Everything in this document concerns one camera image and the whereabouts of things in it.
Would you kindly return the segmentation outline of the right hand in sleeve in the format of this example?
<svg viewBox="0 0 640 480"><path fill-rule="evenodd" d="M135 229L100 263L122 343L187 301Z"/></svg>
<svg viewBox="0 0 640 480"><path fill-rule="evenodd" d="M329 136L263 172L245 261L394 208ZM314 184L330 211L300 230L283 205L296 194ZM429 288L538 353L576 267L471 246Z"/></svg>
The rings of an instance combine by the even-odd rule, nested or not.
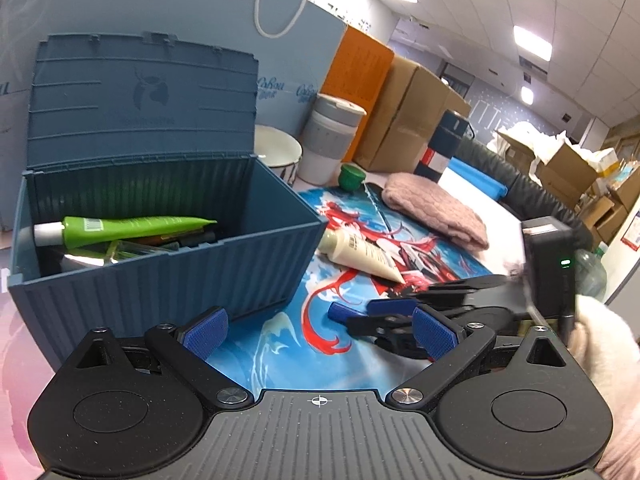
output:
<svg viewBox="0 0 640 480"><path fill-rule="evenodd" d="M639 477L639 346L628 324L605 304L576 297L568 350L613 416L613 433L597 466L605 479Z"/></svg>

